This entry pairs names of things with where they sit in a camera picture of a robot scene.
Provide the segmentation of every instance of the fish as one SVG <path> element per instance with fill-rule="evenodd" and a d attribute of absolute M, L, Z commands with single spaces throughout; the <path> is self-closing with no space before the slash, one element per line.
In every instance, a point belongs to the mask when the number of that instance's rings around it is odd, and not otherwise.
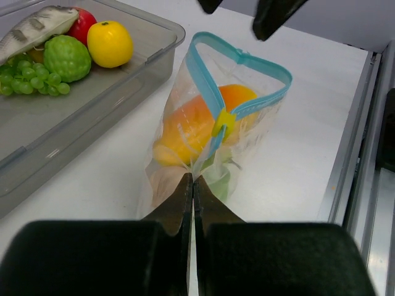
<path fill-rule="evenodd" d="M 46 6 L 21 20 L 0 41 L 0 66 L 10 58 L 69 31 L 79 18 L 72 7 Z"/>

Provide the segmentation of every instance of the black object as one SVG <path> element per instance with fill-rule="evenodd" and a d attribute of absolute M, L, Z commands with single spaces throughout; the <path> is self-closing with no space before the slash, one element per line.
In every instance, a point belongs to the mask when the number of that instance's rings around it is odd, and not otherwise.
<path fill-rule="evenodd" d="M 387 93 L 377 150 L 377 164 L 395 172 L 395 89 Z"/>
<path fill-rule="evenodd" d="M 198 1 L 207 14 L 214 13 L 222 3 L 222 0 Z M 255 37 L 262 41 L 268 40 L 306 2 L 307 0 L 260 0 L 252 24 Z"/>
<path fill-rule="evenodd" d="M 189 174 L 141 221 L 28 224 L 0 266 L 0 295 L 187 295 L 192 202 L 200 296 L 374 295 L 340 226 L 245 223 Z"/>

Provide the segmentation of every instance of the clear plastic tray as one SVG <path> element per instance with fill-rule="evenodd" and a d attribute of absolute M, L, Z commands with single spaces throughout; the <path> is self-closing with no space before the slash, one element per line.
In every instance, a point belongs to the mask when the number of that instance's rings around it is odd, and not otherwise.
<path fill-rule="evenodd" d="M 67 96 L 0 96 L 0 218 L 163 84 L 185 37 L 178 24 L 114 0 L 22 0 L 2 7 L 0 36 L 48 5 L 122 23 L 134 54 L 120 68 L 93 66 Z"/>

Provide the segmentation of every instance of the table surface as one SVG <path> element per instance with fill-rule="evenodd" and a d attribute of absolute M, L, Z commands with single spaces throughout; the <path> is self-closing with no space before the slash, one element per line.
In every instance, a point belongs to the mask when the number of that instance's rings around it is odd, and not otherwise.
<path fill-rule="evenodd" d="M 0 258 L 29 221 L 135 217 L 147 148 L 198 31 L 210 31 L 252 55 L 279 63 L 294 76 L 275 124 L 253 162 L 244 166 L 227 205 L 248 221 L 316 220 L 367 52 L 285 27 L 261 43 L 252 35 L 250 16 L 226 9 L 205 15 L 195 0 L 123 2 L 185 28 L 174 73 L 0 221 Z M 196 288 L 194 281 L 191 288 Z"/>

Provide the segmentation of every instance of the plastic bag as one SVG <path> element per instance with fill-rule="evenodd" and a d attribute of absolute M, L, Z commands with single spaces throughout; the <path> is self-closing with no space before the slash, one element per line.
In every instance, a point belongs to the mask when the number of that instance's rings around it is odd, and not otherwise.
<path fill-rule="evenodd" d="M 187 172 L 203 175 L 226 201 L 291 82 L 280 65 L 211 33 L 194 35 L 148 150 L 139 214 L 160 205 Z"/>

